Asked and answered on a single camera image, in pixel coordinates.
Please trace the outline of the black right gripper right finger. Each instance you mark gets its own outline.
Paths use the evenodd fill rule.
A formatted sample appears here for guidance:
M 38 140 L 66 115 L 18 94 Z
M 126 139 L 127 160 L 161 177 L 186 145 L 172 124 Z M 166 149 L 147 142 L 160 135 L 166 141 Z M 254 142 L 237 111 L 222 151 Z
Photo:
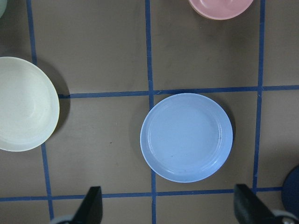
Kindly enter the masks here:
M 246 184 L 234 186 L 234 214 L 239 224 L 279 224 L 268 207 Z

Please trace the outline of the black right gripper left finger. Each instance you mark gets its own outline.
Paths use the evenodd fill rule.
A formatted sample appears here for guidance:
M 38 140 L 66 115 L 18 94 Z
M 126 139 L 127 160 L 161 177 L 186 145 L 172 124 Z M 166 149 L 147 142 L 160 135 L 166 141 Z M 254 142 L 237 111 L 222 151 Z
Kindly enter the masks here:
M 79 209 L 72 218 L 73 224 L 100 224 L 103 217 L 101 187 L 90 187 Z

